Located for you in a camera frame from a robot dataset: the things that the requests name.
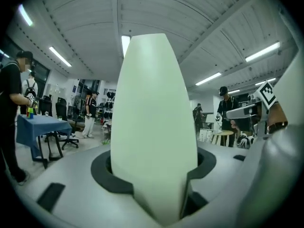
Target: round stool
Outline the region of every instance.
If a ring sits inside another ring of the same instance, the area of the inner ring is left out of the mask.
[[[220,143],[221,138],[224,138],[224,143],[225,143],[225,146],[226,146],[227,136],[233,135],[233,134],[234,134],[234,132],[232,132],[230,130],[222,130],[221,133],[213,133],[213,136],[212,136],[212,139],[211,139],[211,143],[212,144],[217,144],[218,140],[219,140],[219,143]]]

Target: shoe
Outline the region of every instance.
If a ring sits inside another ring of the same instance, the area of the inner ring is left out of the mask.
[[[16,180],[18,185],[23,186],[24,183],[26,183],[27,180],[30,178],[30,174],[27,171],[20,169],[20,172],[16,175],[12,175],[12,177]]]

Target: gray floor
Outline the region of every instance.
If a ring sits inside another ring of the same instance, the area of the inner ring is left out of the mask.
[[[97,146],[101,145],[101,141],[104,139],[104,134],[102,132],[102,128],[100,123],[95,123],[93,126],[93,136],[94,138],[86,138],[83,139],[82,134],[80,132],[75,133],[76,136],[73,137],[79,138],[78,146],[79,148],[76,149],[71,144],[67,144],[65,146],[65,149],[62,151],[63,156],[67,156],[76,152],[85,151],[91,148],[95,148]],[[41,147],[42,152],[45,158],[48,157],[48,144],[44,142],[44,138],[41,141]],[[58,148],[55,142],[55,138],[50,138],[50,148],[53,153],[53,156],[56,156],[59,154]],[[29,184],[32,180],[34,180],[36,177],[41,175],[45,169],[43,167],[43,164],[40,162],[33,162],[30,154],[30,148],[26,147],[22,144],[16,144],[16,156],[18,160],[19,167],[26,170],[30,174],[30,179],[24,184],[24,186],[20,187],[21,189],[24,188],[27,184]],[[49,162],[48,167],[52,166],[56,161]],[[16,185],[16,182],[14,180],[11,180],[13,185]]]

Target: fluorescent light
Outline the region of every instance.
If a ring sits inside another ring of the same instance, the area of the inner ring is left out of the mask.
[[[0,54],[2,54],[3,56],[9,58],[9,55],[5,54],[4,51],[2,51],[1,49],[0,49]]]
[[[234,91],[229,91],[228,93],[229,93],[229,94],[233,94],[233,93],[236,93],[236,92],[239,92],[239,89],[234,90]]]
[[[31,26],[33,24],[32,20],[29,18],[28,14],[26,13],[26,11],[24,10],[23,5],[19,5],[18,7],[19,12],[21,13],[21,15],[23,16],[24,20],[27,22],[27,24],[29,26]]]
[[[268,80],[268,82],[271,82],[271,81],[274,81],[274,80],[276,80],[276,78],[271,78],[271,79]],[[265,83],[265,81],[260,82],[260,83],[256,83],[256,86],[262,85],[263,83]]]
[[[122,36],[122,45],[123,45],[123,57],[127,52],[128,46],[130,44],[131,37],[130,36]]]
[[[61,61],[63,61],[68,67],[71,67],[70,65],[53,47],[49,48]]]
[[[202,80],[202,81],[196,83],[195,85],[199,86],[199,85],[201,85],[201,84],[203,84],[203,83],[205,83],[205,82],[208,82],[208,81],[210,81],[210,80],[212,80],[212,79],[214,79],[214,78],[216,78],[216,77],[218,77],[218,76],[220,76],[220,75],[221,75],[221,73],[216,73],[215,75],[212,75],[212,76],[210,76],[209,78],[206,78],[206,79],[204,79],[204,80]]]
[[[271,45],[271,46],[269,46],[269,47],[267,47],[267,48],[265,48],[265,49],[263,49],[263,50],[255,53],[255,54],[253,54],[253,55],[251,55],[249,57],[246,57],[245,60],[246,60],[246,62],[249,62],[249,61],[251,61],[253,59],[256,59],[257,57],[260,57],[260,56],[262,56],[262,55],[264,55],[264,54],[266,54],[268,52],[271,52],[271,51],[279,48],[279,47],[280,47],[280,42],[276,42],[275,44],[273,44],[273,45]]]

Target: blue tablecloth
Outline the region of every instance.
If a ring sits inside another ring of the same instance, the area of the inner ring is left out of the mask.
[[[53,131],[61,131],[70,136],[72,127],[68,122],[59,121],[51,116],[35,115],[34,118],[29,119],[26,115],[19,115],[16,142],[29,146],[33,157],[36,158],[40,156],[36,138]]]

